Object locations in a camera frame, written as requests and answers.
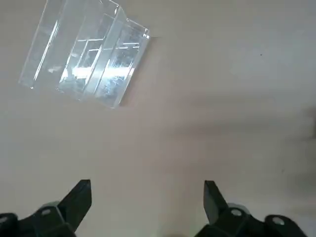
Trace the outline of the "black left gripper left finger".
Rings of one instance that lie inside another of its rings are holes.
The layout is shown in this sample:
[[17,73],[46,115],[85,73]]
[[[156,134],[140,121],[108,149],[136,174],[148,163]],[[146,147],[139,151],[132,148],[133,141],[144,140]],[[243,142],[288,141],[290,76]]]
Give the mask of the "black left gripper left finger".
[[91,180],[81,179],[60,201],[42,205],[30,216],[0,214],[2,237],[75,237],[92,205]]

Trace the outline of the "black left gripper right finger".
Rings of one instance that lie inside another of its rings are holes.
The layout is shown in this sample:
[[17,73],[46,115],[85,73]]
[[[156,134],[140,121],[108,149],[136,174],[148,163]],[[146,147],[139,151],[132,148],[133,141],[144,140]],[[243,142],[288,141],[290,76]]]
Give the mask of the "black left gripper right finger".
[[198,237],[305,237],[303,230],[288,217],[268,215],[264,221],[240,207],[229,206],[214,181],[205,180],[203,207],[208,224]]

